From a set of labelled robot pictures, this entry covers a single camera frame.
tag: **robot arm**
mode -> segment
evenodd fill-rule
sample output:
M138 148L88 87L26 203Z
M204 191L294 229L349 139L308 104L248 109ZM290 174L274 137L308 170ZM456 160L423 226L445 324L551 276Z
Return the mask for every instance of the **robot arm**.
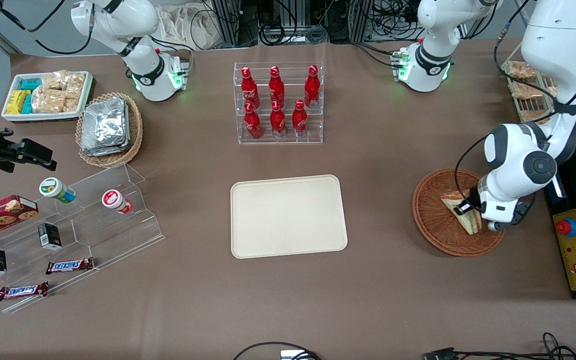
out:
M487 135L484 154L492 171L468 198L491 230L516 224L528 210L519 198L550 183L557 165L576 146L576 1L539 0L521 46L523 58L558 83L557 112L546 123L503 123ZM455 208L471 210L468 202Z
M446 79L450 60L459 44L459 25L489 14L503 0L421 0L419 25L428 35L421 43L402 47L396 54L398 80L419 92L434 91Z
M122 57L146 99L163 101L182 88L179 57L157 53L148 39L159 24L148 0L83 0L72 5L70 16L80 33Z

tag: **emergency stop button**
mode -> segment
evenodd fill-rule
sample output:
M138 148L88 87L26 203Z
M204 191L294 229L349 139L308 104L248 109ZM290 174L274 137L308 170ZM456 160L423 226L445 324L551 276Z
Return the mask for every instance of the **emergency stop button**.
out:
M555 224L555 228L559 234L562 234L565 237L571 238L576 235L576 222L574 219L560 219L560 221L557 221Z

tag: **acrylic bottle rack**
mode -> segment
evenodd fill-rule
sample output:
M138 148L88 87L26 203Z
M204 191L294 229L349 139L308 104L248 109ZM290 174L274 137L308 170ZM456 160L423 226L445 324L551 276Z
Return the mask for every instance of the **acrylic bottle rack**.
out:
M144 182L128 164L105 169L70 187L77 195L71 203L44 197L36 201L39 215L0 232L0 249L6 252L7 271L0 276L1 287L23 287L48 281L48 297L98 271L164 239L155 215L146 208L137 186ZM128 214L119 214L101 203L101 196L117 189L132 201ZM57 226L62 248L41 248L37 227ZM94 258L94 268L46 275L48 262ZM2 311L16 312L32 305L41 296L2 301Z
M293 132L293 110L295 100L304 99L308 68L311 65L318 67L320 81L319 105L306 108L308 120L306 121L307 135L295 137ZM285 114L286 136L281 139L273 137L270 126L270 92L268 82L270 80L270 68L277 66L279 75L285 86L285 98L283 112ZM242 68L250 68L250 73L256 82L261 105L256 113L261 121L263 136L254 139L246 130L244 122L244 95L242 92ZM233 73L233 92L235 100L235 118L237 120L237 139L240 144L246 145L272 145L272 144L321 144L324 141L324 66L321 61L293 61L274 63L235 63Z

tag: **red and white cup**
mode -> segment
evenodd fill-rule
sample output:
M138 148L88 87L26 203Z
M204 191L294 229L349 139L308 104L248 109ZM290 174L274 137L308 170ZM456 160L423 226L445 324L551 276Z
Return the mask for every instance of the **red and white cup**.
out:
M101 196L103 206L115 210L119 214L128 214L133 209L133 202L124 198L123 194L116 189L110 189Z

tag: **coca-cola bottle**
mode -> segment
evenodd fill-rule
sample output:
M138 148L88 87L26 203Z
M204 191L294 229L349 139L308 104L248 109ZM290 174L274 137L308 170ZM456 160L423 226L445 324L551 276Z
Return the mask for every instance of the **coca-cola bottle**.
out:
M306 79L306 96L304 102L306 107L313 109L320 105L320 77L318 76L319 69L317 65L311 64L308 68L308 79Z
M250 69L245 67L241 69L241 91L244 93L244 99L247 103L251 103L254 109L259 109L261 101L259 100L259 92L257 91L257 84L250 75Z
M308 114L304 110L304 100L298 99L294 102L294 111L292 112L292 129L294 136L298 138L305 137L308 131L306 130L306 120Z
M248 130L248 133L250 134L252 139L261 139L264 133L261 129L259 115L255 112L253 104L247 102L244 105L244 110L246 110L246 114L244 116L244 122L246 123L246 130Z
M270 125L272 126L272 136L281 139L286 136L286 116L282 111L279 101L274 100L270 103L272 112L270 112Z
M273 66L270 68L270 81L268 82L270 89L270 101L279 102L280 109L284 108L284 80L279 76L279 68Z

